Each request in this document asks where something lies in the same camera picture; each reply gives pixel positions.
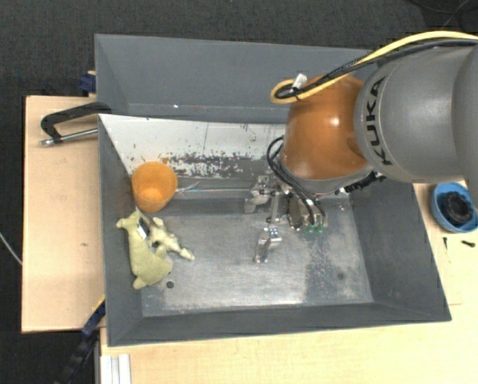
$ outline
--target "plush animal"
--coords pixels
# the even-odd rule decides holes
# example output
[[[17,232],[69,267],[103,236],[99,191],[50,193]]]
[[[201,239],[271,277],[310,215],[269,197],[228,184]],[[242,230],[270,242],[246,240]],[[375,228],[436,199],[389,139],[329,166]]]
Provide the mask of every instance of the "plush animal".
[[[140,218],[149,225],[149,235],[144,238],[138,232]],[[127,230],[129,234],[129,260],[130,268],[136,279],[134,289],[142,289],[153,285],[165,278],[173,268],[173,263],[168,262],[168,252],[177,252],[183,258],[194,260],[194,255],[186,248],[181,248],[177,238],[171,234],[162,219],[150,219],[139,210],[135,210],[128,218],[120,219],[117,228]],[[157,243],[155,252],[151,247]]]

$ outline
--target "wire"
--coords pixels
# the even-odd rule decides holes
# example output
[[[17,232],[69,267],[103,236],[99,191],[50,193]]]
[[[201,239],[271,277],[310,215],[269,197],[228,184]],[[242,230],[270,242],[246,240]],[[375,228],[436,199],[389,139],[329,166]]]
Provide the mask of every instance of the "wire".
[[[413,4],[414,6],[420,7],[421,9],[432,11],[433,13],[439,13],[439,14],[450,14],[452,17],[457,16],[458,14],[464,14],[464,13],[469,13],[470,11],[474,11],[478,9],[478,6],[470,7],[467,10],[462,10],[461,9],[466,6],[465,3],[470,2],[471,0],[464,0],[461,2],[461,0],[457,0],[459,5],[457,8],[454,10],[442,10],[442,9],[437,9],[436,7],[431,7],[423,4],[419,0],[404,0],[406,2],[409,2]]]
[[[315,215],[313,213],[312,207],[308,203],[308,200],[319,210],[319,212],[322,215],[323,221],[324,221],[325,218],[326,218],[326,213],[323,210],[322,206],[319,205],[318,201],[312,196],[312,194],[310,192],[308,192],[301,185],[299,185],[297,182],[292,180],[283,171],[283,169],[280,166],[277,166],[276,163],[274,162],[274,158],[276,158],[278,156],[278,154],[281,152],[283,144],[281,144],[278,147],[278,149],[274,153],[271,154],[271,150],[274,147],[274,145],[277,142],[282,141],[283,138],[284,138],[283,135],[278,137],[278,138],[275,138],[268,146],[268,150],[267,150],[267,153],[266,153],[266,158],[267,158],[269,167],[271,168],[271,170],[273,171],[273,173],[275,174],[275,176],[278,179],[280,179],[282,182],[284,182],[285,184],[287,184],[287,185],[291,186],[291,188],[293,188],[293,191],[300,198],[303,205],[305,205],[306,210],[309,212],[310,223],[312,225],[315,225],[315,222],[316,222]]]
[[[1,238],[2,242],[5,244],[5,246],[6,246],[6,248],[8,249],[8,251],[12,254],[12,256],[14,257],[14,259],[17,261],[17,263],[22,266],[22,260],[21,260],[20,257],[15,253],[15,250],[12,248],[12,246],[10,246],[10,244],[9,244],[8,241],[5,239],[5,237],[3,236],[3,234],[1,233],[1,231],[0,231],[0,238]]]
[[[470,10],[465,10],[465,11],[461,11],[461,9],[466,6],[467,4],[470,3],[471,0],[465,0],[464,2],[462,2],[461,4],[458,5],[458,7],[453,11],[451,12],[451,15],[450,17],[448,18],[448,20],[444,23],[444,25],[441,27],[441,29],[444,29],[446,26],[448,26],[448,24],[458,15],[458,14],[463,14],[463,13],[467,13],[469,11],[473,11],[473,10],[476,10],[478,9],[478,5],[477,6],[474,6],[473,8],[471,8]]]
[[[419,33],[419,34],[414,34],[410,35],[408,37],[402,38],[400,40],[397,40],[395,42],[392,42],[388,44],[387,46],[384,46],[380,48],[379,50],[373,51],[371,54],[368,54],[360,59],[357,59],[354,62],[354,65],[356,64],[361,64],[364,62],[368,62],[370,60],[374,60],[377,58],[381,58],[385,56],[386,54],[398,50],[401,47],[407,46],[409,44],[412,44],[414,42],[422,42],[425,40],[433,40],[437,38],[456,38],[456,39],[461,39],[461,40],[471,40],[471,41],[478,41],[478,37],[475,35],[471,34],[466,34],[466,33],[460,33],[457,31],[428,31],[426,33]],[[324,88],[331,86],[335,82],[339,82],[342,78],[345,78],[347,74],[342,74],[339,77],[336,77],[334,79],[330,79],[318,86],[314,86],[311,89],[306,89],[303,87],[300,90],[291,90],[292,92],[289,94],[286,94],[283,98],[280,96],[280,92],[287,90],[288,86],[292,86],[294,83],[294,79],[289,79],[289,80],[284,80],[280,83],[278,83],[271,91],[271,101],[274,102],[275,104],[288,104],[290,102],[295,102],[301,99],[308,98],[315,93],[323,90]]]
[[[399,57],[404,57],[406,55],[410,54],[415,54],[423,50],[429,50],[438,46],[471,46],[472,44],[478,44],[478,41],[471,41],[471,40],[457,40],[454,38],[448,38],[445,40],[441,41],[434,41],[434,42],[427,42],[427,43],[421,43],[418,46],[410,46],[407,48],[404,48],[403,50],[399,51],[392,51],[384,56],[381,56],[379,58],[373,58],[371,60],[365,61],[365,62],[359,62],[361,58],[357,58],[356,60],[352,60],[350,62],[347,62],[343,66],[340,66],[336,68],[335,70],[327,73],[323,77],[319,78],[315,82],[308,84],[305,86],[303,90],[297,90],[297,94],[301,91],[305,90],[311,90],[315,86],[319,86],[320,84],[323,84],[327,81],[333,80],[334,78],[340,77],[341,75],[344,74],[351,74],[353,71],[359,70],[360,68],[363,68],[365,66],[369,66],[371,64],[374,64],[376,62],[380,61],[392,61],[396,58]],[[277,95],[278,98],[288,98],[290,96],[290,86],[285,87],[285,92],[287,92],[286,96],[284,97],[283,94]]]

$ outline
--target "screw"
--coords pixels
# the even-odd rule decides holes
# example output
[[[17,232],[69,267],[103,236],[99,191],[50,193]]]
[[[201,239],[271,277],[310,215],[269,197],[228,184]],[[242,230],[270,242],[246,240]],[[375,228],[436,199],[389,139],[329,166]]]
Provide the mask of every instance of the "screw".
[[[466,246],[476,247],[476,244],[474,242],[468,242],[466,240],[462,240],[461,243],[463,243]]]

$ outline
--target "yellow cable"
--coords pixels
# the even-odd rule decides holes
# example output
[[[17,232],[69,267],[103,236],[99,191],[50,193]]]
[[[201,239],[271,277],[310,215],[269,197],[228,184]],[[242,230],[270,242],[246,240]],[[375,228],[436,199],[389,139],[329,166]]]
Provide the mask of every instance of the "yellow cable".
[[[397,40],[395,42],[392,42],[388,44],[387,46],[381,47],[379,50],[373,51],[371,54],[363,57],[360,61],[356,62],[356,64],[361,64],[362,62],[367,62],[369,60],[372,60],[374,58],[381,57],[383,55],[386,55],[387,53],[397,50],[401,48],[402,46],[407,46],[408,44],[411,44],[413,42],[420,42],[424,40],[432,40],[435,38],[460,38],[460,39],[466,39],[466,40],[478,40],[478,37],[472,34],[466,34],[466,33],[460,33],[458,31],[428,31],[425,33],[419,33],[419,34],[414,34],[410,35],[408,37],[404,37],[400,40]],[[342,78],[345,78],[348,74],[341,75],[340,77],[334,78],[333,80],[327,81],[320,86],[317,86],[315,88],[312,88],[311,90],[308,90],[304,93],[298,94],[297,98],[296,97],[291,97],[291,98],[276,98],[275,93],[282,87],[282,86],[287,86],[287,85],[292,85],[294,83],[293,79],[285,80],[277,84],[272,90],[271,90],[271,102],[275,104],[289,104],[290,102],[295,102],[301,99],[305,99],[310,97],[311,95],[314,95],[315,93],[323,90],[327,86],[331,86],[335,82],[340,81]]]

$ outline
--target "black carpet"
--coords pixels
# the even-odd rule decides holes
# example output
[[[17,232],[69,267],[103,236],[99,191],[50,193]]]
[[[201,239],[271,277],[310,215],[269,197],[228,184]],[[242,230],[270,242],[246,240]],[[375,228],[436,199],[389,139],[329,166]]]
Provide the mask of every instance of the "black carpet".
[[[420,0],[437,13],[404,0],[0,0],[0,228],[20,255],[22,96],[81,95],[95,33],[371,49],[445,23],[478,33],[478,0],[464,2]],[[451,16],[459,4],[474,10]],[[78,334],[20,335],[21,271],[0,241],[0,383],[52,382]],[[79,382],[91,381],[87,366]]]

